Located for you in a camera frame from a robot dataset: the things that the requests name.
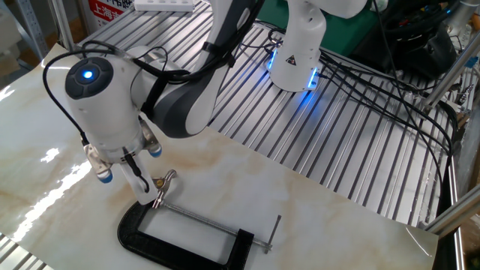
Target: metal rod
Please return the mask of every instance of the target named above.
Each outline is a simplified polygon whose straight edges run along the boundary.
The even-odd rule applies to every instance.
[[[51,6],[53,7],[53,13],[56,17],[56,22],[58,22],[58,28],[60,29],[59,35],[61,35],[61,42],[63,46],[68,51],[72,52],[75,50],[74,39],[72,38],[72,32],[70,30],[70,25],[68,24],[67,14],[65,13],[65,7],[62,0],[49,0]]]
[[[203,224],[206,224],[206,225],[209,225],[209,226],[211,226],[211,227],[214,227],[214,228],[216,228],[216,229],[218,229],[218,230],[221,230],[221,231],[224,232],[224,233],[228,233],[228,234],[230,234],[230,235],[232,235],[232,236],[237,236],[237,232],[236,232],[234,229],[232,229],[232,228],[230,228],[230,227],[228,227],[228,226],[225,226],[225,225],[223,225],[223,224],[220,224],[220,223],[218,223],[218,222],[215,222],[215,221],[213,221],[213,220],[209,220],[208,218],[202,217],[201,215],[198,215],[198,214],[195,214],[195,213],[193,213],[193,212],[190,212],[190,211],[188,211],[188,210],[186,210],[186,209],[183,209],[182,207],[179,207],[179,206],[173,205],[173,204],[169,204],[169,203],[167,203],[167,202],[165,202],[165,201],[162,202],[162,206],[165,206],[165,207],[167,207],[168,209],[170,209],[170,210],[172,210],[172,211],[174,211],[174,212],[176,212],[176,213],[179,213],[180,215],[184,215],[184,216],[186,216],[186,217],[188,217],[188,218],[193,218],[193,219],[196,220],[196,221],[199,221],[199,222],[201,222],[201,223],[203,223]],[[259,240],[258,238],[253,238],[253,243],[259,245],[259,246],[262,247],[262,248],[268,249],[269,251],[272,250],[272,245],[271,245],[271,244],[265,243],[264,241]]]
[[[457,229],[466,219],[480,211],[480,185],[474,187],[454,205],[427,225],[425,230],[440,238]]]
[[[457,61],[450,67],[440,83],[424,100],[424,108],[426,110],[433,109],[437,103],[443,98],[443,95],[452,87],[455,80],[464,71],[465,64],[470,57],[476,55],[480,50],[480,31],[475,35],[473,40],[466,46],[465,50],[458,56]]]
[[[457,192],[457,179],[455,172],[455,162],[453,157],[450,157],[451,165],[448,168],[448,180],[450,181],[450,200],[451,204],[454,205],[458,201],[458,192]],[[455,257],[457,263],[457,270],[465,269],[464,262],[464,248],[462,244],[461,230],[458,228],[458,231],[454,233],[454,248],[455,248]]]
[[[273,230],[271,231],[270,239],[268,240],[268,245],[272,245],[273,236],[275,235],[275,232],[277,231],[277,227],[278,227],[278,224],[280,223],[281,218],[282,218],[282,216],[280,216],[280,215],[277,216],[277,222],[275,222],[275,226],[273,227]],[[265,249],[265,254],[268,254],[268,253],[269,253],[269,250]]]

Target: warning label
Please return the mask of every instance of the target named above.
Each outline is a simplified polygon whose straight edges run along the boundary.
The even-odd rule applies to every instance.
[[[289,64],[292,64],[292,65],[297,65],[297,63],[295,62],[295,56],[290,56],[287,60],[286,60],[287,63]]]

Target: metal grating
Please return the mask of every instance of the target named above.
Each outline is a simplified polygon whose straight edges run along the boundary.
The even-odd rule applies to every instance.
[[[209,3],[195,1],[195,5],[193,14],[130,10],[87,40],[106,41],[123,50],[163,46],[170,59],[191,70],[212,26]],[[268,32],[264,25],[255,25],[244,43],[268,44]],[[242,46],[236,57],[219,91],[211,128],[382,216],[413,226],[435,218],[440,183],[432,157],[415,131],[352,100],[346,93],[350,90],[337,79],[321,79],[316,91],[286,92],[270,81],[265,50]],[[339,74],[385,110],[407,119],[400,103]],[[331,78],[332,72],[324,68],[322,75]],[[378,76],[362,77],[397,93]],[[403,79],[419,88],[426,86],[411,76]],[[411,94],[405,99],[419,102]],[[433,111],[430,117],[452,132],[444,112]],[[443,140],[427,121],[417,117],[417,124]],[[443,174],[446,155],[429,143]]]
[[[52,270],[27,250],[0,233],[1,270]]]

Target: black cable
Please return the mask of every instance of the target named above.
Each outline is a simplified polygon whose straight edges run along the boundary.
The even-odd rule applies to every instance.
[[[380,26],[380,32],[382,33],[383,43],[384,43],[385,48],[387,50],[388,57],[390,58],[391,68],[393,69],[393,75],[394,75],[394,78],[395,78],[395,82],[397,83],[397,86],[399,86],[400,83],[398,82],[398,78],[397,78],[397,69],[395,68],[395,63],[393,61],[392,52],[390,51],[390,48],[389,48],[389,42],[387,41],[387,37],[385,35],[385,29],[383,28],[382,17],[380,16],[380,12],[379,12],[379,9],[378,9],[378,6],[377,6],[377,0],[373,0],[373,5],[375,6],[376,17],[378,19],[378,23],[379,23],[379,26]],[[405,110],[406,110],[407,115],[409,116],[409,119],[415,125],[415,129],[417,131],[419,131],[420,128],[417,125],[417,123],[415,122],[415,119],[413,118],[412,114],[410,113],[409,107],[407,106],[407,102],[403,98],[401,98],[401,96],[402,96],[401,90],[399,88],[397,88],[397,91],[398,91],[398,94],[400,95],[401,103],[405,107]],[[425,145],[427,146],[428,151],[432,154],[433,162],[435,163],[435,166],[436,166],[436,173],[438,174],[440,182],[442,182],[443,179],[442,179],[442,174],[440,173],[440,165],[438,163],[437,158],[435,157],[434,150],[428,144],[428,141],[425,138],[425,136],[422,133],[419,133],[419,134],[421,136],[421,139],[425,142]]]
[[[145,184],[145,193],[148,193],[150,191],[150,186],[149,183],[143,178],[142,176],[142,170],[137,166],[137,163],[134,160],[134,156],[132,154],[128,153],[128,150],[123,147],[123,152],[125,154],[125,161],[127,161],[128,166],[132,169],[133,174],[140,178],[142,182]]]
[[[60,102],[56,99],[56,97],[53,95],[52,91],[50,90],[50,87],[48,86],[48,81],[47,81],[48,70],[53,64],[55,64],[57,61],[65,58],[65,57],[74,56],[74,55],[77,55],[77,54],[80,54],[80,53],[82,53],[82,54],[84,54],[84,53],[114,54],[114,52],[111,52],[111,51],[105,50],[105,49],[81,49],[81,50],[76,51],[76,52],[63,53],[59,56],[56,56],[54,59],[50,60],[45,65],[45,68],[43,69],[42,79],[43,79],[43,85],[45,86],[46,93],[50,96],[53,103],[55,103],[55,105],[65,114],[65,116],[67,116],[68,120],[70,120],[70,122],[72,122],[72,124],[75,126],[75,128],[80,132],[80,136],[82,137],[82,144],[85,146],[85,145],[89,144],[89,140],[87,139],[87,137],[85,135],[85,132],[78,125],[78,123],[75,121],[75,119],[67,112],[67,110],[60,104]]]
[[[348,86],[349,88],[351,88],[352,90],[356,90],[355,87],[353,85],[351,85],[350,83],[348,83],[342,76],[340,76],[333,68],[329,67],[328,65],[326,66],[328,69],[330,69],[330,71],[332,71],[334,74],[333,76],[336,77],[337,79],[339,79],[343,84],[345,84],[346,86]],[[323,76],[323,75],[320,75],[320,77],[322,78],[326,78],[326,79],[330,79],[328,78],[327,76]],[[345,92],[350,98],[352,98],[354,101],[357,101],[359,102],[360,104],[368,107],[368,108],[371,108],[372,110],[375,110],[376,112],[378,112],[380,115],[382,116],[387,116],[389,117],[390,119],[402,124],[402,125],[406,125],[407,127],[409,128],[415,128],[415,126],[413,126],[412,124],[410,124],[409,122],[403,120],[402,118],[398,117],[397,115],[393,114],[392,112],[389,112],[387,111],[385,108],[382,108],[380,105],[378,105],[377,103],[375,103],[373,100],[371,100],[370,98],[366,97],[364,94],[360,93],[360,92],[356,92],[357,95],[360,95],[362,99],[365,99],[366,101],[368,101],[369,103],[366,103],[360,99],[358,99],[357,97],[354,97],[352,94],[350,94],[347,90],[343,89],[341,87],[341,85],[337,82],[335,82],[333,79],[331,80],[331,82],[333,84],[335,84],[340,90],[342,90],[343,92]],[[448,149],[447,147],[445,147],[438,139],[434,138],[433,136],[431,136],[430,134],[426,133],[425,131],[423,130],[417,130],[419,132],[422,132],[424,135],[426,135],[429,139],[433,140],[435,143],[437,143],[440,147],[442,147],[442,149],[449,153],[450,152],[450,149]]]
[[[460,46],[460,50],[458,51],[458,53],[462,53],[464,51],[464,49],[462,48],[462,43],[460,42],[460,38],[458,37],[458,34],[456,34],[454,36],[450,36],[450,38],[457,38],[458,45]]]
[[[162,49],[163,52],[165,53],[165,63],[163,63],[163,67],[162,67],[162,71],[165,71],[165,67],[167,66],[167,62],[168,62],[168,52],[165,48],[163,48],[162,46],[155,46],[151,49],[149,49],[147,52],[145,52],[144,54],[142,54],[141,56],[137,57],[136,59],[141,59],[143,56],[146,56],[148,55],[152,50],[156,50],[156,49]]]
[[[404,101],[403,98],[401,97],[398,97],[382,88],[380,88],[379,86],[377,85],[374,85],[373,83],[371,82],[368,82],[367,80],[361,78],[360,76],[357,76],[355,75],[354,73],[350,72],[348,69],[342,67],[338,62],[336,62],[333,58],[331,58],[330,56],[328,56],[328,54],[326,53],[323,53],[322,54],[322,58],[324,58],[326,61],[332,63],[333,65],[335,65],[336,67],[339,67],[345,74],[347,74],[349,77],[352,77],[354,78],[355,80],[359,81],[361,84],[365,85],[365,86],[370,86],[372,89],[376,89],[377,91],[379,92],[382,92],[383,94],[389,96],[390,98],[393,98],[395,99],[396,101],[403,101],[411,110],[414,110],[416,113],[418,113],[420,116],[422,116],[424,119],[427,119],[429,122],[432,123],[432,125],[434,125],[441,133],[442,135],[445,137],[445,139],[447,140],[447,143],[448,143],[448,147],[450,149],[452,149],[452,140],[450,139],[450,136],[449,134],[445,131],[445,129],[443,129],[443,127],[438,124],[435,120],[433,120],[429,115],[423,113],[420,109],[418,109],[417,107],[413,106],[412,104],[409,104],[409,103],[406,103]]]
[[[89,44],[96,44],[96,45],[106,47],[112,53],[117,53],[120,50],[119,48],[117,48],[116,46],[114,46],[112,44],[108,44],[107,42],[103,42],[103,41],[99,41],[99,40],[87,40],[84,44],[82,44],[82,50],[87,50],[87,46]],[[86,58],[87,57],[86,52],[83,52],[82,56],[83,56],[83,58]]]

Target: white box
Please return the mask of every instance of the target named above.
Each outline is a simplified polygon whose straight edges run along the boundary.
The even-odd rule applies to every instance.
[[[135,0],[136,11],[193,12],[193,0]]]

